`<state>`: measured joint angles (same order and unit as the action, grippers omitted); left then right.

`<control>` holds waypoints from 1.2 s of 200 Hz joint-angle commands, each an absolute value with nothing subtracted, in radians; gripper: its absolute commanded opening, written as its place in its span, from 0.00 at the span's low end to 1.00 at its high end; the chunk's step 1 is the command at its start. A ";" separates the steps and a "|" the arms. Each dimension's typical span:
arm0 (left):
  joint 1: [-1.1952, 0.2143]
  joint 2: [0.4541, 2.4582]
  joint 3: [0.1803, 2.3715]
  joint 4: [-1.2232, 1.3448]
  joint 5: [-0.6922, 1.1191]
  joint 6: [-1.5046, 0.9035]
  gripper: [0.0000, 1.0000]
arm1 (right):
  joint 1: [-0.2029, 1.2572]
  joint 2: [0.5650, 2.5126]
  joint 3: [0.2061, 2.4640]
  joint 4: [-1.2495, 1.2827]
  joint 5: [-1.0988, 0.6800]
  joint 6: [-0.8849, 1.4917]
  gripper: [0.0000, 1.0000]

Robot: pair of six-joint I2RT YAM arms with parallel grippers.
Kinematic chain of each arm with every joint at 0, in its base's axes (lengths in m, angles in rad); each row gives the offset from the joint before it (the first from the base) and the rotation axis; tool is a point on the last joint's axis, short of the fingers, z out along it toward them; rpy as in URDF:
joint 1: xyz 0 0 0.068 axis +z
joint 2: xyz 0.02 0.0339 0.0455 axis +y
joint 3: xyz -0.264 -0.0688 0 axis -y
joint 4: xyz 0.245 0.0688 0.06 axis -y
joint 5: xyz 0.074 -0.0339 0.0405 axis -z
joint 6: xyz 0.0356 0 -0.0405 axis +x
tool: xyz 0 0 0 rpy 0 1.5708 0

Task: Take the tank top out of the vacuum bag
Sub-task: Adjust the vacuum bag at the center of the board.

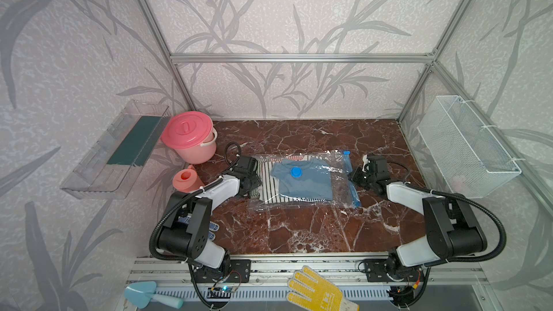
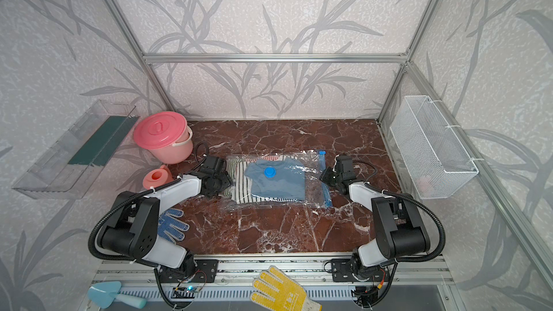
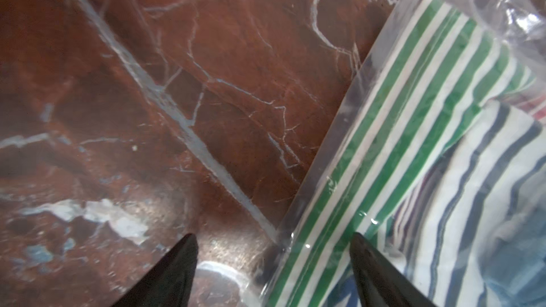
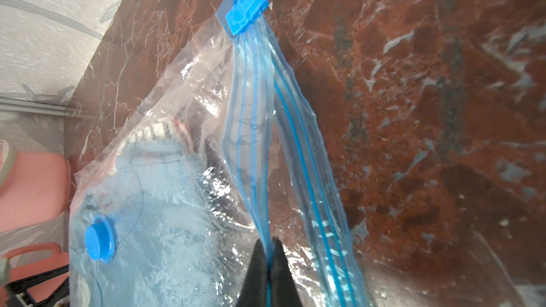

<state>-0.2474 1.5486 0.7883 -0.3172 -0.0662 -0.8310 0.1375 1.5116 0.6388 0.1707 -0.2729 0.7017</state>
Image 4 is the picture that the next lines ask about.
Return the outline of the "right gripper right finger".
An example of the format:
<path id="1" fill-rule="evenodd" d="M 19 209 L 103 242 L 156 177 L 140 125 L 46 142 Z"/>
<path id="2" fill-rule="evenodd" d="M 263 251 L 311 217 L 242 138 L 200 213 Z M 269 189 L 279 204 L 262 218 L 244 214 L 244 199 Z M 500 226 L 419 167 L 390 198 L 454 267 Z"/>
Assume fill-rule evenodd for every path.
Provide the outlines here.
<path id="1" fill-rule="evenodd" d="M 303 307 L 294 283 L 281 241 L 273 239 L 274 251 L 270 267 L 271 306 Z"/>

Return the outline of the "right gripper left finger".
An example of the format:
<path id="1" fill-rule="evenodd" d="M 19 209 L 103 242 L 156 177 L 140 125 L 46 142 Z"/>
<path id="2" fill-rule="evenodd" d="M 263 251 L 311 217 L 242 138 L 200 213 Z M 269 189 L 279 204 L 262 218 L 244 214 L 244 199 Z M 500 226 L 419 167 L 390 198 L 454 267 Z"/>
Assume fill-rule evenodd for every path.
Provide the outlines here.
<path id="1" fill-rule="evenodd" d="M 255 243 L 236 307 L 266 307 L 268 262 L 260 239 Z"/>

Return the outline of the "blue zipper slider clip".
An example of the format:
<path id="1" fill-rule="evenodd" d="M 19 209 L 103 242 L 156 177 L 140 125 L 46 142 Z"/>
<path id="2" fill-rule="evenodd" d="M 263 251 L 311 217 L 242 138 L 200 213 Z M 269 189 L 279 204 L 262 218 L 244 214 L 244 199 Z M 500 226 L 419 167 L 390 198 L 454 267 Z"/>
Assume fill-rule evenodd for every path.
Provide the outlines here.
<path id="1" fill-rule="evenodd" d="M 269 0 L 234 0 L 226 14 L 227 26 L 233 36 L 249 27 L 269 6 Z"/>

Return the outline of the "clear plastic vacuum bag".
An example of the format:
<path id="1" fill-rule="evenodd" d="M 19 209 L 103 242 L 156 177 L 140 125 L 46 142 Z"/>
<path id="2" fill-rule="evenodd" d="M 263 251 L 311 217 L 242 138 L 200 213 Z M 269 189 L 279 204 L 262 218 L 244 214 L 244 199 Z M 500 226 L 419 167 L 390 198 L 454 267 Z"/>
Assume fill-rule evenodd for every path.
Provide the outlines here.
<path id="1" fill-rule="evenodd" d="M 372 305 L 268 6 L 223 0 L 77 173 L 73 306 Z"/>

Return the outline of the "blue tank top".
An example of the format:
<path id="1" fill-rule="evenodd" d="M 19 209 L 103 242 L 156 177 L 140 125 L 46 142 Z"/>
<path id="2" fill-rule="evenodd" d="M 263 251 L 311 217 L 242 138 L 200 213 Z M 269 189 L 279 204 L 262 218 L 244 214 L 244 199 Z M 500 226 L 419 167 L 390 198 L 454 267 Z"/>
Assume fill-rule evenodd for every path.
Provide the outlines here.
<path id="1" fill-rule="evenodd" d="M 85 230 L 105 216 L 110 263 Z M 128 144 L 81 186 L 69 220 L 73 306 L 234 306 L 257 230 L 215 152 L 181 142 Z"/>

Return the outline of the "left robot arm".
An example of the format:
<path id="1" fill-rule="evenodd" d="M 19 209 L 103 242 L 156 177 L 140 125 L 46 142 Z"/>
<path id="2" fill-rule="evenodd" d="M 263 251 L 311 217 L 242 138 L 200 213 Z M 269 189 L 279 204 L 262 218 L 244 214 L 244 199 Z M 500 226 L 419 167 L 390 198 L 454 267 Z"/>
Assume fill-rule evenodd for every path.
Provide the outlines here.
<path id="1" fill-rule="evenodd" d="M 69 265 L 9 282 L 4 306 L 59 306 L 70 295 Z"/>

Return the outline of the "black white striped garment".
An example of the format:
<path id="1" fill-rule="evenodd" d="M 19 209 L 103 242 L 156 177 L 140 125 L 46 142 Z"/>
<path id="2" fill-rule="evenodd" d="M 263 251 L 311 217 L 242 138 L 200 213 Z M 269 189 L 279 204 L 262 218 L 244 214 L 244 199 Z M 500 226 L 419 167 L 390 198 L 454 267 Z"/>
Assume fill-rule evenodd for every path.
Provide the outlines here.
<path id="1" fill-rule="evenodd" d="M 193 139 L 185 124 L 178 119 L 161 118 L 158 122 L 136 128 L 129 136 L 129 143 L 175 140 L 193 153 Z"/>

